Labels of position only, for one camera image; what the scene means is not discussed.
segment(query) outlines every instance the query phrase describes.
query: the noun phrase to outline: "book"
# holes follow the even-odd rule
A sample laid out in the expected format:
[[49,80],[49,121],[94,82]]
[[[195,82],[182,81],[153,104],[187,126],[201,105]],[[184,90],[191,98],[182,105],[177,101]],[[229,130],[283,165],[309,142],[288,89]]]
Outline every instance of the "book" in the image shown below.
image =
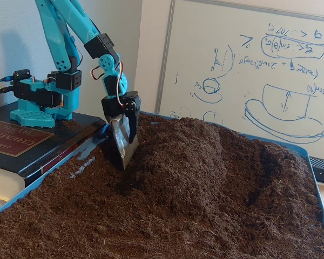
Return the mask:
[[54,128],[22,127],[10,121],[15,109],[16,102],[0,107],[0,207],[106,125],[99,117],[74,113]]

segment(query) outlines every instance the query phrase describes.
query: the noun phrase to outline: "whiteboard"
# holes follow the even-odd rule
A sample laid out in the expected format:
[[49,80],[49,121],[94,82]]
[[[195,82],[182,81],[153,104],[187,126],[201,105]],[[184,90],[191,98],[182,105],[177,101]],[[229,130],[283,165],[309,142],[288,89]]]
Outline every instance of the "whiteboard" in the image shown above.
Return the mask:
[[324,21],[176,0],[158,113],[324,159]]

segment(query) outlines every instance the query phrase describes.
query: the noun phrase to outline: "metal blade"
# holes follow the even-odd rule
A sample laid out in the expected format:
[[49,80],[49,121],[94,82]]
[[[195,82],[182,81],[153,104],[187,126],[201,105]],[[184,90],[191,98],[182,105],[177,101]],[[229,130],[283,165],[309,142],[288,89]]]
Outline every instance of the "metal blade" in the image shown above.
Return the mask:
[[120,153],[121,163],[123,168],[126,169],[139,145],[138,137],[136,135],[130,144],[129,119],[124,114],[112,118],[110,124],[112,126],[115,143]]

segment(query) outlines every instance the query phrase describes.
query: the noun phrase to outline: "mound of soil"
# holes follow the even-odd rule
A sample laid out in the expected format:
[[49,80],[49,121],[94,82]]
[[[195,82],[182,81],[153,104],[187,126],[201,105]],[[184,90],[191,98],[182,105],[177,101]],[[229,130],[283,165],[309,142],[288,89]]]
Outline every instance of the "mound of soil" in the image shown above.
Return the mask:
[[197,119],[141,115],[139,141],[126,171],[107,141],[2,212],[0,258],[324,258],[304,159]]

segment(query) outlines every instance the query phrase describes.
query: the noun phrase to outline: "blue tray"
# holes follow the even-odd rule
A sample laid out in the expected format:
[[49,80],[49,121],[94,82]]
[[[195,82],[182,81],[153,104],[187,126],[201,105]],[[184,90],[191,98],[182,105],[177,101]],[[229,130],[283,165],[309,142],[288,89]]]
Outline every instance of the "blue tray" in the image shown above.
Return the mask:
[[[143,114],[147,114],[147,115],[155,115],[155,116],[159,116],[165,119],[172,119],[170,117],[166,117],[166,116],[160,116],[157,114],[153,114],[153,113],[146,113],[146,112],[142,112]],[[101,142],[103,142],[105,139],[101,139],[99,138],[99,136],[101,136],[104,131],[107,129],[107,126],[103,128],[102,132],[98,133],[96,136],[93,137],[93,139],[88,140],[86,143],[84,143],[82,146],[80,146],[77,150],[75,150],[72,154],[70,154],[69,156],[65,157],[65,159],[63,159],[60,163],[58,163],[57,165],[54,166],[54,168],[50,169],[48,172],[46,172],[44,175],[42,175],[39,179],[37,179],[34,183],[32,183],[31,185],[29,185],[28,187],[26,187],[23,191],[21,191],[18,195],[16,195],[12,200],[10,200],[8,203],[6,203],[4,206],[2,206],[0,208],[0,212],[2,212],[3,210],[9,208],[13,203],[15,203],[18,199],[21,199],[25,196],[28,195],[29,192],[31,192],[32,190],[36,189],[38,186],[40,186],[43,182],[43,180],[45,179],[45,177],[50,174],[51,172],[53,172],[53,170],[55,170],[56,168],[59,168],[61,165],[63,165],[65,162],[67,162],[69,160],[69,158],[71,158],[72,156],[75,156],[79,153],[81,153],[81,156],[79,157],[79,159],[85,159],[90,152]],[[275,140],[271,140],[271,139],[265,139],[265,138],[260,138],[260,137],[256,137],[256,136],[252,136],[252,135],[247,135],[247,134],[243,134],[243,133],[239,133],[251,140],[253,139],[259,139],[261,141],[266,141],[266,142],[272,142],[272,143],[276,143],[278,145],[281,146],[285,146],[286,148],[288,148],[293,154],[303,157],[306,159],[312,174],[313,174],[313,180],[315,182],[315,186],[317,189],[317,194],[318,194],[318,199],[319,199],[319,205],[321,210],[323,211],[323,224],[324,224],[324,205],[323,205],[323,200],[321,198],[320,192],[319,192],[319,188],[318,188],[318,184],[311,166],[311,161],[309,159],[309,155],[307,153],[307,151],[299,146],[293,145],[293,144],[288,144],[288,143],[284,143],[284,142],[280,142],[280,141],[275,141]]]

